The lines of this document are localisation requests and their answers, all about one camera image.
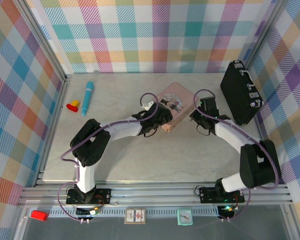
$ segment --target black briefcase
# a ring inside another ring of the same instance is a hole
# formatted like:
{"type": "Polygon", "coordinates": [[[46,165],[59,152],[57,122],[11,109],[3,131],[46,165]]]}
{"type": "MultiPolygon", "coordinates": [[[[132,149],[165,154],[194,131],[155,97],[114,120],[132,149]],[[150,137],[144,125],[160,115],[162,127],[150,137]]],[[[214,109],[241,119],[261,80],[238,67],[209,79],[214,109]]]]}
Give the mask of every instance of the black briefcase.
{"type": "Polygon", "coordinates": [[[240,60],[230,62],[220,87],[237,125],[248,124],[264,104],[240,60]]]}

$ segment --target small clock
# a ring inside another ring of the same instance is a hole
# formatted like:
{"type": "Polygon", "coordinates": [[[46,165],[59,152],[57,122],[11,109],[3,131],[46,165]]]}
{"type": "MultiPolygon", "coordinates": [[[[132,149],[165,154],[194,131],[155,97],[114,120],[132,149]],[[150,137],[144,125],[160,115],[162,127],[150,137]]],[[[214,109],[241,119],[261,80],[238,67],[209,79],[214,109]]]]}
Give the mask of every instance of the small clock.
{"type": "Polygon", "coordinates": [[[178,225],[188,226],[194,224],[191,209],[179,209],[177,211],[178,225]]]}

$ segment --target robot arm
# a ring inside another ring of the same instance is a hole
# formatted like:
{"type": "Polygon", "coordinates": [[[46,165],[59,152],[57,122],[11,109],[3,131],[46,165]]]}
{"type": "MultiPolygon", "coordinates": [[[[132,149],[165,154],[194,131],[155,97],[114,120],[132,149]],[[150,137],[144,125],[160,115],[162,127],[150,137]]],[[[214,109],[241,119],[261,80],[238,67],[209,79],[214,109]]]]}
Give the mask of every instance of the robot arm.
{"type": "MultiPolygon", "coordinates": [[[[240,154],[239,172],[217,180],[215,188],[218,195],[222,196],[237,190],[245,188],[251,189],[267,183],[274,183],[276,179],[274,170],[269,159],[261,151],[259,146],[244,137],[230,125],[218,121],[218,119],[222,119],[231,123],[231,125],[235,125],[228,116],[219,115],[215,98],[202,98],[200,99],[200,103],[201,106],[198,108],[203,113],[215,117],[215,120],[201,115],[197,110],[190,115],[191,119],[204,129],[209,130],[214,135],[227,141],[240,154]]],[[[280,178],[281,171],[274,143],[269,139],[256,140],[260,142],[271,156],[280,178]]]]}
{"type": "MultiPolygon", "coordinates": [[[[94,139],[91,138],[85,144],[75,149],[72,154],[79,163],[79,179],[77,179],[78,183],[75,185],[75,189],[82,201],[89,203],[95,196],[95,164],[101,159],[109,142],[130,136],[145,135],[171,120],[172,114],[170,110],[155,102],[148,110],[141,111],[122,120],[122,123],[101,130],[94,136],[94,139]],[[148,120],[142,121],[142,119],[147,118],[155,111],[157,104],[158,109],[155,115],[148,120]]],[[[72,139],[70,146],[73,148],[96,130],[106,125],[108,123],[99,123],[95,119],[88,120],[72,139]]]]}

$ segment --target yellow block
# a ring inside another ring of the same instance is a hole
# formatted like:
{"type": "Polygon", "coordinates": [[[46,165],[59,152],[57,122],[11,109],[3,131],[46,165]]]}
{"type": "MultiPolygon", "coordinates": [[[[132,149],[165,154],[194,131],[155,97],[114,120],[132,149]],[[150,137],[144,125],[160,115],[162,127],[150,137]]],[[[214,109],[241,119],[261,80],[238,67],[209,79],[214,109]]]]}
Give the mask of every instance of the yellow block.
{"type": "Polygon", "coordinates": [[[78,108],[80,106],[80,102],[78,100],[73,100],[71,105],[78,108]]]}

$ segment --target sticker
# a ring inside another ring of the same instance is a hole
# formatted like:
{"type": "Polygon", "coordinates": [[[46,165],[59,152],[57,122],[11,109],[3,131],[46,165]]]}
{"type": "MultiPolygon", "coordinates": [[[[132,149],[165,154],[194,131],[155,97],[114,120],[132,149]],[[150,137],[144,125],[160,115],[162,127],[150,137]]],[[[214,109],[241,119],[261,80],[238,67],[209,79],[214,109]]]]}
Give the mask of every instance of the sticker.
{"type": "Polygon", "coordinates": [[[257,92],[251,92],[251,93],[249,93],[249,95],[250,95],[251,99],[259,97],[259,93],[257,93],[257,92]]]}
{"type": "Polygon", "coordinates": [[[177,113],[181,112],[181,109],[184,107],[182,106],[181,98],[172,92],[167,92],[159,100],[160,103],[165,105],[168,109],[176,111],[177,113]]]}
{"type": "Polygon", "coordinates": [[[146,210],[145,209],[126,209],[124,224],[145,224],[146,210]]]}
{"type": "Polygon", "coordinates": [[[242,69],[244,66],[241,63],[236,63],[236,64],[234,64],[234,67],[236,69],[242,69]]]}

